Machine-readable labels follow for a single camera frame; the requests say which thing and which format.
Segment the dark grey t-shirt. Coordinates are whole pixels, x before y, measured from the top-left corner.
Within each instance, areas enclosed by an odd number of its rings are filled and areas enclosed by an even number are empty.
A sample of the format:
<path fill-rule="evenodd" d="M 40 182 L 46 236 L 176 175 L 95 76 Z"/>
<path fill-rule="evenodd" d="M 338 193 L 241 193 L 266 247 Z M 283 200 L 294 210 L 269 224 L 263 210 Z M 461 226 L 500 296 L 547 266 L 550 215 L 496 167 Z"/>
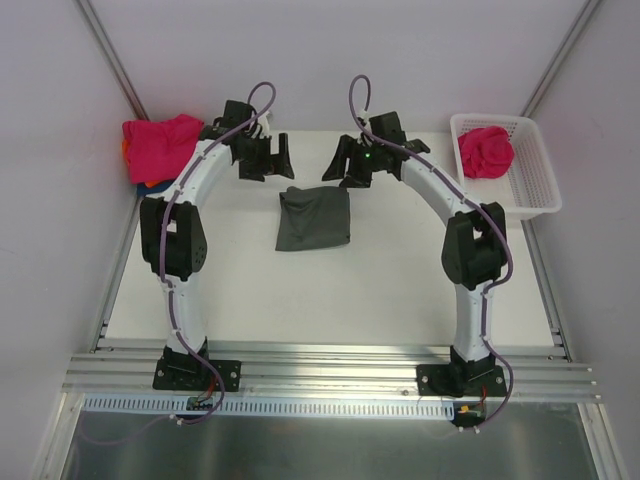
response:
<path fill-rule="evenodd" d="M 275 250 L 300 252 L 347 245 L 351 240 L 349 192 L 340 187 L 289 187 L 279 193 Z"/>

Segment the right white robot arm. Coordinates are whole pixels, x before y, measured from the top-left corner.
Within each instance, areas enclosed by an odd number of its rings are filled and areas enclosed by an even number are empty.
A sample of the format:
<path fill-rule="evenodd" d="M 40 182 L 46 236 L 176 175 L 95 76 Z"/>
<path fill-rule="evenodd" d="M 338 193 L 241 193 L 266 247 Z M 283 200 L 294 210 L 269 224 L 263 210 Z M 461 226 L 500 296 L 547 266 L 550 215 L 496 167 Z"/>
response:
<path fill-rule="evenodd" d="M 505 397 L 504 371 L 490 345 L 493 290 L 513 267 L 503 208 L 471 199 L 422 140 L 407 139 L 397 113 L 360 113 L 354 119 L 360 134 L 340 137 L 324 180 L 367 188 L 374 173 L 389 173 L 413 189 L 445 226 L 441 263 L 455 287 L 456 330 L 447 364 L 419 366 L 420 390 L 454 398 Z"/>

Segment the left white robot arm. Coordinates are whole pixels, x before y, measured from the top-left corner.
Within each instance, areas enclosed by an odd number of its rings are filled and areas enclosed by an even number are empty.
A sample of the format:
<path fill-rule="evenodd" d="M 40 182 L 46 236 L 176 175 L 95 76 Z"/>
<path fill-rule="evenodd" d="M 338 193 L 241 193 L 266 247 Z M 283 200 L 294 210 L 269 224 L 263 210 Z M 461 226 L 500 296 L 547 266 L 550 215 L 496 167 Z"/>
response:
<path fill-rule="evenodd" d="M 200 208 L 234 165 L 244 180 L 295 177 L 288 135 L 280 133 L 278 150 L 271 151 L 268 116 L 267 106 L 256 110 L 249 103 L 227 101 L 223 115 L 201 130 L 177 179 L 165 192 L 140 204 L 142 256 L 161 285 L 169 322 L 161 370 L 175 372 L 188 388 L 203 386 L 210 375 L 207 334 L 197 300 L 198 275 L 208 253 Z"/>

